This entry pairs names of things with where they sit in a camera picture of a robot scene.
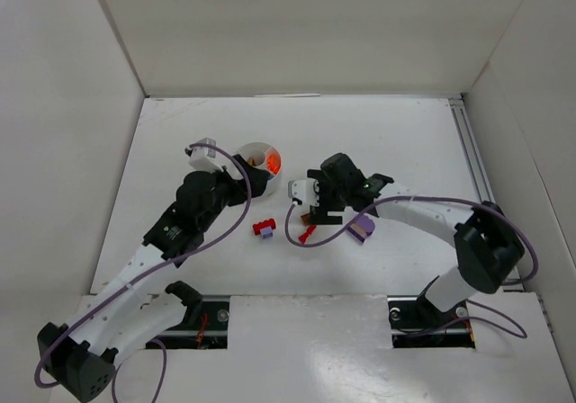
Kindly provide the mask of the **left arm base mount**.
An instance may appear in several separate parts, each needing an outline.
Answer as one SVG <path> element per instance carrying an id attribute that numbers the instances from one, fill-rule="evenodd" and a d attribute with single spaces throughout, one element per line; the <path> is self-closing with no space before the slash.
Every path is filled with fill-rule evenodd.
<path id="1" fill-rule="evenodd" d="M 162 331 L 156 339 L 166 349 L 226 349 L 230 321 L 230 297 L 208 296 L 198 313 L 189 309 L 175 326 Z"/>

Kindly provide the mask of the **orange round lego piece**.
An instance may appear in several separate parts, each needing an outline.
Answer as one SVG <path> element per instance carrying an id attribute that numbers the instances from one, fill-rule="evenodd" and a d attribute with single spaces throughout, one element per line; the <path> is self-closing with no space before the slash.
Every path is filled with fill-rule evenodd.
<path id="1" fill-rule="evenodd" d="M 281 160 L 276 155 L 270 155 L 266 158 L 266 162 L 269 166 L 278 166 L 281 163 Z"/>

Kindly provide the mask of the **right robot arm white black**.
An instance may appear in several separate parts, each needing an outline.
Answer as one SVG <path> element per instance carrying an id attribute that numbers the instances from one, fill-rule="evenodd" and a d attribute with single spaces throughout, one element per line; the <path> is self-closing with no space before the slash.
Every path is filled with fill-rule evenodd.
<path id="1" fill-rule="evenodd" d="M 338 214 L 350 208 L 404 223 L 455 250 L 456 264 L 413 302 L 420 332 L 447 324 L 456 306 L 473 295 L 495 293 L 525 254 L 518 230 L 495 203 L 420 196 L 389 176 L 365 176 L 344 153 L 308 170 L 304 188 L 292 192 L 309 205 L 312 224 L 337 225 Z"/>

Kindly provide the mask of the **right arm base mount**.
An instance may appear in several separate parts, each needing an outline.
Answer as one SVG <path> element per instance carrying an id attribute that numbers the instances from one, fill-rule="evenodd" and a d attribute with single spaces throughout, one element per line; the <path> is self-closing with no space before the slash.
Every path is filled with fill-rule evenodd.
<path id="1" fill-rule="evenodd" d="M 416 296 L 392 296 L 387 302 L 394 349 L 475 347 L 464 301 L 430 317 L 419 309 Z"/>

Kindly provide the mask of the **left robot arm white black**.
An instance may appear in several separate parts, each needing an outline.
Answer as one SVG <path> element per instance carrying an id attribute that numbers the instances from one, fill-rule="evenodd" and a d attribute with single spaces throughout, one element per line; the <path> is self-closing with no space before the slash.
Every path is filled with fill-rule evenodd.
<path id="1" fill-rule="evenodd" d="M 208 157 L 190 161 L 174 201 L 144 235 L 132 258 L 91 306 L 37 335 L 40 359 L 34 382 L 64 387 L 91 402 L 115 381 L 122 363 L 162 331 L 197 317 L 202 295 L 177 278 L 185 260 L 224 240 L 204 235 L 227 207 L 248 209 L 264 194 L 270 174 L 241 155 L 220 166 Z"/>

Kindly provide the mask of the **small lilac lego brick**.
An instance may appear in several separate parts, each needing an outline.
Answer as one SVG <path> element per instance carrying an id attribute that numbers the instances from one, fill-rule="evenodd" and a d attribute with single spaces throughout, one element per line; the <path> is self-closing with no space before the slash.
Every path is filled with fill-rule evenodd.
<path id="1" fill-rule="evenodd" d="M 268 239 L 274 235 L 274 230 L 271 227 L 262 228 L 260 236 L 262 239 Z"/>

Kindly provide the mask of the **red lego bow piece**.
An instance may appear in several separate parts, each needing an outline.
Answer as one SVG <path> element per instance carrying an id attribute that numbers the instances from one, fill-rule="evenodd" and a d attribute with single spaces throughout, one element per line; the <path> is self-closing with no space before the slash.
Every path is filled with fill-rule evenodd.
<path id="1" fill-rule="evenodd" d="M 316 225 L 309 225 L 306 227 L 306 229 L 298 236 L 298 241 L 301 245 L 305 245 L 306 242 L 308 241 L 308 239 L 310 238 L 310 236 L 314 233 L 314 231 L 316 230 L 317 226 Z"/>

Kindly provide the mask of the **red lego brick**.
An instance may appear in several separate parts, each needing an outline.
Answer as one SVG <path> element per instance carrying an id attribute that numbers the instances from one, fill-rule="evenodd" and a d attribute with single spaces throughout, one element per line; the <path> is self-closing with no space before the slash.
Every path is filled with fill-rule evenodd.
<path id="1" fill-rule="evenodd" d="M 260 236 L 263 230 L 274 231 L 276 229 L 276 222 L 274 219 L 265 219 L 253 224 L 252 229 L 256 236 Z"/>

